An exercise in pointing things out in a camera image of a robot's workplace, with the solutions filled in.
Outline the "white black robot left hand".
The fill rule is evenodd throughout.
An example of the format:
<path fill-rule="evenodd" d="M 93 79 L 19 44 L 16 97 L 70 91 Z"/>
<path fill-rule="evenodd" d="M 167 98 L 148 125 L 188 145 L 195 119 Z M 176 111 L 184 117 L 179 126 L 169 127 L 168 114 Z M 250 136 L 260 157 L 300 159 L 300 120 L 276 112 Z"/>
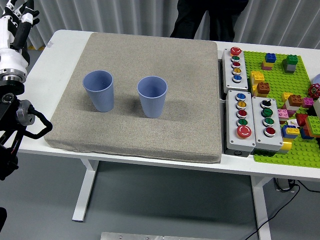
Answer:
<path fill-rule="evenodd" d="M 0 69 L 15 69 L 25 75 L 30 63 L 27 39 L 32 27 L 40 22 L 39 11 L 33 0 L 18 8 L 15 4 L 15 0 L 9 0 L 0 17 Z"/>

